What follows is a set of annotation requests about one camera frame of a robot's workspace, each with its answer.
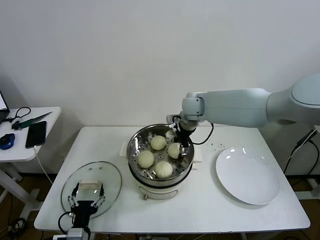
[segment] white cable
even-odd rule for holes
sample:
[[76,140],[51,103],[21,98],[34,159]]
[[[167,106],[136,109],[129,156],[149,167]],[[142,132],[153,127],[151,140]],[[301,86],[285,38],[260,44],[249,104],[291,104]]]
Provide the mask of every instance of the white cable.
[[288,157],[287,160],[289,160],[290,158],[292,158],[293,155],[296,154],[296,152],[309,140],[310,136],[311,136],[312,134],[314,134],[314,132],[316,132],[316,131],[317,131],[317,129],[313,130],[313,131],[309,134],[309,136],[304,140],[304,142],[291,154],[290,157]]
[[196,237],[196,238],[193,239],[193,240],[197,240],[197,239],[199,239],[199,238],[202,238],[204,235],[206,235],[206,234],[202,234],[201,236],[198,236],[198,237]]
[[38,157],[38,153],[37,153],[37,151],[36,151],[36,146],[33,147],[33,151],[34,151],[34,153],[35,153],[35,157],[36,157],[36,159],[38,160],[38,163],[39,163],[40,167],[42,168],[42,171],[44,172],[44,174],[45,174],[46,177],[48,178],[49,182],[50,182],[51,184],[53,184],[53,182],[51,181],[50,177],[49,177],[48,174],[46,173],[46,170],[44,169],[44,167],[42,166],[42,164],[41,164],[41,162],[40,162],[40,159],[39,159],[39,157]]

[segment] computer mouse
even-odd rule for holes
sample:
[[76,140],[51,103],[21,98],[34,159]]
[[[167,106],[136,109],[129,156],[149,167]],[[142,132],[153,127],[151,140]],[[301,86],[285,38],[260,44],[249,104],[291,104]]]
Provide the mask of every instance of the computer mouse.
[[0,149],[7,150],[11,148],[15,143],[15,138],[16,136],[14,133],[8,133],[0,137]]

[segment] robotic arm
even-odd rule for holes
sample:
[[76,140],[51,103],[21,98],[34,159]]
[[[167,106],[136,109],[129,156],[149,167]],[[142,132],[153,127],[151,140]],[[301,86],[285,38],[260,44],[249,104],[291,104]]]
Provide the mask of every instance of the robotic arm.
[[[320,74],[275,93],[261,88],[189,92],[182,101],[176,134],[185,139],[203,121],[247,128],[259,128],[267,122],[320,125],[319,91]],[[171,119],[172,115],[167,116],[168,123]]]

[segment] white table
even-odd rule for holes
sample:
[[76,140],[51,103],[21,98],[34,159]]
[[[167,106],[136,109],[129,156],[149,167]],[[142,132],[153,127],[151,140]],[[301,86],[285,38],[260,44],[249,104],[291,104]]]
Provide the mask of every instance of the white table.
[[[11,109],[10,114],[7,117],[14,117],[18,109]],[[22,123],[28,119],[36,118],[40,115],[52,112],[51,114],[44,117],[41,121],[46,121],[46,135],[48,136],[52,127],[54,126],[56,120],[58,119],[61,109],[60,107],[36,107],[31,108],[31,113],[27,116],[21,118],[19,121]],[[12,162],[23,162],[32,160],[38,153],[41,146],[34,149],[27,149],[26,140],[28,135],[29,127],[26,127],[19,131],[14,131],[10,122],[2,122],[0,124],[0,137],[5,134],[14,133],[15,140],[14,145],[10,149],[1,150],[0,149],[0,185],[5,188],[5,191],[0,196],[0,202],[4,199],[7,192],[12,193],[16,198],[22,201],[25,206],[20,215],[21,218],[27,219],[31,211],[38,210],[42,203],[37,201],[37,196],[39,194],[39,189],[33,189],[29,194],[22,187],[20,187],[16,181],[21,181],[22,177],[17,173],[15,168],[10,164]]]
[[[200,146],[202,163],[184,180],[183,192],[166,200],[143,200],[128,162],[119,156],[122,145],[141,127],[84,127],[79,132],[52,188],[39,211],[34,226],[39,230],[59,230],[64,212],[61,191],[66,179],[79,167],[95,161],[115,164],[122,175],[122,189],[115,204],[92,219],[94,233],[230,233],[304,229],[310,221],[290,187],[260,132],[255,128],[217,126],[209,141]],[[194,142],[205,139],[209,127],[198,127]],[[280,192],[270,204],[249,205],[232,197],[216,176],[215,162],[221,150],[245,147],[261,153],[275,167]],[[61,220],[67,230],[71,218]]]

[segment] white plate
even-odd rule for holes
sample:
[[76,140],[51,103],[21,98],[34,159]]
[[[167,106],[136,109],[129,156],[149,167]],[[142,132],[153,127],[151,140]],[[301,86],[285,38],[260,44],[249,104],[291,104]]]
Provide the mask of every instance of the white plate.
[[233,147],[220,153],[216,173],[229,193],[248,204],[268,204],[280,190],[272,166],[248,148]]

